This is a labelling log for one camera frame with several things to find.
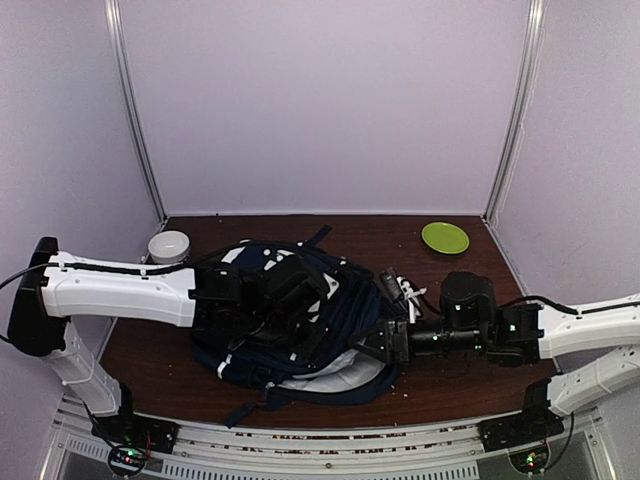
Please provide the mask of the navy blue backpack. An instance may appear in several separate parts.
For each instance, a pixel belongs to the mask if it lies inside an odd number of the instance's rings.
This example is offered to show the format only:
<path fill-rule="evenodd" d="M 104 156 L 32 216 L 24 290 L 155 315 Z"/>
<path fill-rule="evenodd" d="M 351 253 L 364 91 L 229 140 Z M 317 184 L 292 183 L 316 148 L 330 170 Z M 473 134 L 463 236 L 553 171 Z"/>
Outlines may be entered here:
<path fill-rule="evenodd" d="M 369 403 L 390 388 L 400 373 L 360 350 L 357 336 L 382 319 L 401 314 L 376 284 L 373 273 L 319 248 L 331 228 L 323 226 L 299 242 L 245 239 L 190 261 L 196 302 L 191 328 L 196 361 L 220 380 L 256 390 L 261 397 L 231 411 L 223 423 L 232 428 L 256 410 L 277 411 L 294 402 L 323 406 Z M 335 290 L 320 309 L 328 327 L 309 360 L 287 358 L 276 347 L 239 338 L 250 323 L 245 284 L 285 257 L 300 257 L 332 281 Z"/>

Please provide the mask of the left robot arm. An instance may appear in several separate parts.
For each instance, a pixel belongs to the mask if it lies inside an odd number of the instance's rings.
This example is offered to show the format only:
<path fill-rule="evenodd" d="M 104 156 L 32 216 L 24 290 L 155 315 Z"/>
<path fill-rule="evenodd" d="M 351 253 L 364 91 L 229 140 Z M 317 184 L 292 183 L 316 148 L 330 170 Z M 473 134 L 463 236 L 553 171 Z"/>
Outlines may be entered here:
<path fill-rule="evenodd" d="M 218 378 L 268 389 L 322 365 L 332 326 L 321 316 L 344 276 L 310 242 L 242 241 L 166 266 L 103 262 L 37 245 L 18 288 L 7 339 L 47 360 L 85 404 L 96 434 L 111 442 L 155 442 L 162 429 L 137 415 L 130 389 L 84 347 L 77 316 L 148 320 L 190 332 L 196 359 Z"/>

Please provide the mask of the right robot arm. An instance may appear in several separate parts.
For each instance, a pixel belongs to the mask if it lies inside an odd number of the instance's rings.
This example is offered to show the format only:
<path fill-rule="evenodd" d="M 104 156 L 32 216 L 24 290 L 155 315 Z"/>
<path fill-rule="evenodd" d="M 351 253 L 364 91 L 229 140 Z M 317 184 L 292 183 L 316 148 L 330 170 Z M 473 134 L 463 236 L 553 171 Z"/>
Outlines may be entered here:
<path fill-rule="evenodd" d="M 380 283 L 402 310 L 373 330 L 373 353 L 386 364 L 475 351 L 493 364 L 516 368 L 570 353 L 607 351 L 574 371 L 529 385 L 520 412 L 480 422 L 485 451 L 558 435 L 565 418 L 639 380 L 636 295 L 581 306 L 532 295 L 499 305 L 489 278 L 452 272 L 441 284 L 438 306 L 432 306 L 424 290 L 392 269 L 381 273 Z"/>

